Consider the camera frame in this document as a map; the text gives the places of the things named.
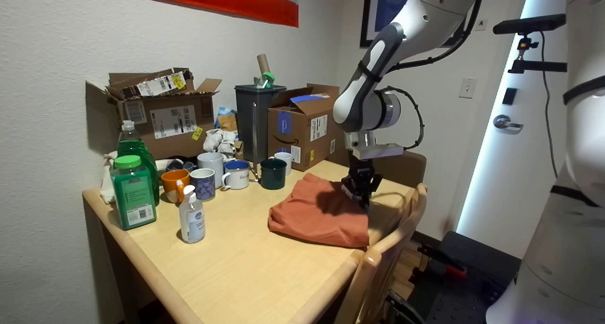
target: wooden table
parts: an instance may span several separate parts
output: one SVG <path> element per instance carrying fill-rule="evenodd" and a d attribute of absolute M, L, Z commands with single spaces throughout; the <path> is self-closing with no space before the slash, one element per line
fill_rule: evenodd
<path fill-rule="evenodd" d="M 347 170 L 322 161 L 307 173 L 340 180 Z M 304 175 L 293 170 L 277 191 L 254 182 L 243 190 L 216 191 L 213 200 L 204 202 L 206 237 L 196 244 L 180 240 L 174 204 L 162 201 L 157 221 L 123 231 L 115 205 L 105 205 L 99 189 L 85 190 L 85 206 L 104 225 L 127 322 L 138 319 L 125 285 L 128 277 L 116 270 L 124 263 L 120 259 L 132 262 L 179 323 L 313 322 L 352 277 L 363 251 L 307 244 L 268 231 L 269 208 Z M 370 245 L 392 230 L 412 194 L 410 187 L 383 180 L 372 197 Z"/>

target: gray trash can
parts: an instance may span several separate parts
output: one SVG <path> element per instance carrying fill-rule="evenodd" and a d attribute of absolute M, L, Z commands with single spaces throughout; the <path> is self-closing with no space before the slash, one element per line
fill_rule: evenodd
<path fill-rule="evenodd" d="M 267 123 L 268 109 L 275 96 L 287 89 L 283 85 L 275 85 L 271 89 L 259 89 L 254 85 L 236 85 L 235 100 L 237 102 L 237 130 L 240 140 L 244 142 L 244 160 L 254 160 L 254 148 L 252 146 L 252 103 L 257 103 L 259 111 L 258 139 L 259 161 L 268 158 L 267 154 Z"/>

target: yellow sticker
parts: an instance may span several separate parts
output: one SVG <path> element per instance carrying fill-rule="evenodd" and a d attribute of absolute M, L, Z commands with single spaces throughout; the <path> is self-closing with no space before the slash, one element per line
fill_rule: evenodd
<path fill-rule="evenodd" d="M 177 85 L 177 89 L 181 90 L 185 87 L 185 83 L 181 80 L 181 76 L 179 74 L 173 75 L 173 82 Z"/>
<path fill-rule="evenodd" d="M 198 128 L 196 128 L 196 129 L 195 129 L 195 132 L 193 132 L 193 135 L 191 135 L 191 138 L 192 138 L 192 139 L 194 139 L 195 141 L 199 140 L 199 136 L 201 136 L 201 133 L 202 133 L 203 131 L 204 131 L 204 130 L 203 130 L 202 128 L 199 128 L 199 127 L 198 127 Z"/>

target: orange cloth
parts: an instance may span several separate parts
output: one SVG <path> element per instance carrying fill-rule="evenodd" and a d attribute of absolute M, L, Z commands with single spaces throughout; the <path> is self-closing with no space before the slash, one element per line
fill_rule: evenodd
<path fill-rule="evenodd" d="M 294 238 L 341 247 L 369 245 L 368 215 L 330 182 L 307 173 L 292 194 L 271 207 L 268 229 Z"/>

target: door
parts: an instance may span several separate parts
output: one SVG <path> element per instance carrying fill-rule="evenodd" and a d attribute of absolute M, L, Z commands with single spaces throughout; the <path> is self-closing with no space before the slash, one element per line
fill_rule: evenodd
<path fill-rule="evenodd" d="M 526 0 L 521 18 L 565 12 L 566 0 Z M 527 51 L 526 60 L 539 61 L 540 33 L 529 35 L 540 42 Z M 566 27 L 545 32 L 546 61 L 566 61 Z M 506 70 L 518 54 L 516 36 Z M 456 231 L 510 255 L 522 257 L 542 214 L 555 180 L 551 165 L 545 121 L 546 89 L 542 72 L 504 72 L 490 122 L 486 125 L 475 171 L 467 190 Z M 565 155 L 566 110 L 562 94 L 567 90 L 567 74 L 546 73 L 551 92 L 549 107 L 555 165 L 562 166 Z M 502 104 L 506 88 L 517 88 L 512 105 Z M 498 115 L 523 124 L 521 132 L 505 133 L 493 126 Z"/>

